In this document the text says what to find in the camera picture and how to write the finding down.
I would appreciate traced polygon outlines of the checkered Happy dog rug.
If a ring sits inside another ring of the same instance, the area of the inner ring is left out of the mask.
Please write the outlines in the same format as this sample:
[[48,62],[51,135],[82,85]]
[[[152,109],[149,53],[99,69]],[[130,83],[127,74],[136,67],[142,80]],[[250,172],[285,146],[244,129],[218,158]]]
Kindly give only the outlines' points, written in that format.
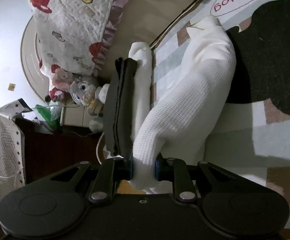
[[[206,15],[217,17],[227,31],[244,31],[253,13],[276,0],[198,0],[155,45],[154,101],[175,82],[189,45],[187,28]],[[283,195],[290,204],[290,115],[271,100],[228,103],[208,136],[205,159]]]

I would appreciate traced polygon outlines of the green plastic bag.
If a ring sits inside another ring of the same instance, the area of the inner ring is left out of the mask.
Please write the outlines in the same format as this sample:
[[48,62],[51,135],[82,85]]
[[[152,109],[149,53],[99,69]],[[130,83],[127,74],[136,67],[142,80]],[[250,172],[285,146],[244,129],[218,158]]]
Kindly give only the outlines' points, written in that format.
[[59,127],[62,107],[58,104],[48,106],[35,105],[33,110],[38,120],[50,131],[53,132]]

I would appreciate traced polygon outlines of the beige sofa base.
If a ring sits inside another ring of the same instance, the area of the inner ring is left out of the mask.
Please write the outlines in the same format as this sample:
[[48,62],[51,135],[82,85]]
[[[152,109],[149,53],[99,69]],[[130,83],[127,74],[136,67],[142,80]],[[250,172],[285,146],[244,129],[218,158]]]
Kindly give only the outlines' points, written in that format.
[[129,0],[124,7],[100,77],[110,79],[114,61],[127,58],[133,42],[151,44],[194,0]]

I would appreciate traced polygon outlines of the pink plush toy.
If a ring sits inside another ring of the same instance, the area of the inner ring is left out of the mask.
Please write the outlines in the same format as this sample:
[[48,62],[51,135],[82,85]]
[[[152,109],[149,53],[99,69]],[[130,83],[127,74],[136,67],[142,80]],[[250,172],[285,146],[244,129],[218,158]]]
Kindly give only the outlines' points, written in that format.
[[70,85],[74,82],[75,75],[62,68],[55,69],[52,78],[53,89],[49,92],[52,101],[61,101],[65,99],[66,94],[70,92]]

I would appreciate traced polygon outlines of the patterned fabric storage box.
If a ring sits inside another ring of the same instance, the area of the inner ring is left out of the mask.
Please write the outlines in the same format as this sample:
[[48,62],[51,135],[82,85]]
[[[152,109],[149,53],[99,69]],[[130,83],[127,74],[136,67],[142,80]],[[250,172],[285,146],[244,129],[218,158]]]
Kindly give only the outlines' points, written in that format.
[[16,119],[31,111],[23,99],[0,108],[0,200],[26,183],[24,133],[16,125]]

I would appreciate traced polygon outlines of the folded white garment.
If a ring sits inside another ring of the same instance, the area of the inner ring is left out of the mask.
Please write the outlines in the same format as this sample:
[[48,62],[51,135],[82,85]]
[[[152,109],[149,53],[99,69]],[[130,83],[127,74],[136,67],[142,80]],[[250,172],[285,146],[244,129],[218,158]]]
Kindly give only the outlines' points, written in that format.
[[132,98],[132,130],[134,141],[150,111],[150,87],[152,85],[153,56],[146,42],[134,42],[129,50],[129,58],[137,62]]

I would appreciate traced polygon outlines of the black Mickey shaped mat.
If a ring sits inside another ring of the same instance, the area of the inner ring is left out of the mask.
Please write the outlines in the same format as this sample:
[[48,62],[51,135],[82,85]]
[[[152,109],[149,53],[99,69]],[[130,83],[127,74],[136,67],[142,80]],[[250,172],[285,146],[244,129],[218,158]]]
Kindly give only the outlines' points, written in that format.
[[270,1],[252,15],[244,31],[227,30],[236,53],[228,103],[271,100],[290,115],[290,0]]

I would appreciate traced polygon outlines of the white red quilted blanket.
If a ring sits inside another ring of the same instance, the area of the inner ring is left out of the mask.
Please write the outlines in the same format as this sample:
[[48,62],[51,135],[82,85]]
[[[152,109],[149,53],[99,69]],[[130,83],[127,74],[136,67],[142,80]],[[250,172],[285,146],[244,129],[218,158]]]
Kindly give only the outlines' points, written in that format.
[[55,71],[61,68],[80,76],[98,76],[129,0],[27,1],[32,18],[23,40],[30,34],[33,40],[22,43],[21,48],[34,51],[22,53],[23,67],[33,63],[38,79],[25,75],[41,99],[48,95],[60,100],[65,90],[53,85]]

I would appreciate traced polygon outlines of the grey bunny plush toy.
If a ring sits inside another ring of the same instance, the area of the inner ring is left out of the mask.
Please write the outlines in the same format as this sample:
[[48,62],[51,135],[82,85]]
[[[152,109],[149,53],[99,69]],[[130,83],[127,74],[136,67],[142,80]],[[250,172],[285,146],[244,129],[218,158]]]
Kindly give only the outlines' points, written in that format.
[[104,106],[109,83],[99,85],[93,76],[82,76],[70,85],[73,101],[83,108],[82,125],[93,133],[103,132]]

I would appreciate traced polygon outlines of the white waffle knit garment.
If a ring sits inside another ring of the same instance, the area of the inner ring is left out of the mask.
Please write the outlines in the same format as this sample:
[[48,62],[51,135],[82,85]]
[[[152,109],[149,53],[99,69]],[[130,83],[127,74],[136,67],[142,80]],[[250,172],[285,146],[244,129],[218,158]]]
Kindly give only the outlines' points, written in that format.
[[148,113],[133,143],[136,190],[159,193],[169,189],[154,177],[155,160],[182,159],[194,165],[202,159],[205,140],[224,108],[233,79],[233,44],[219,20],[206,16],[187,28],[190,43],[178,79]]

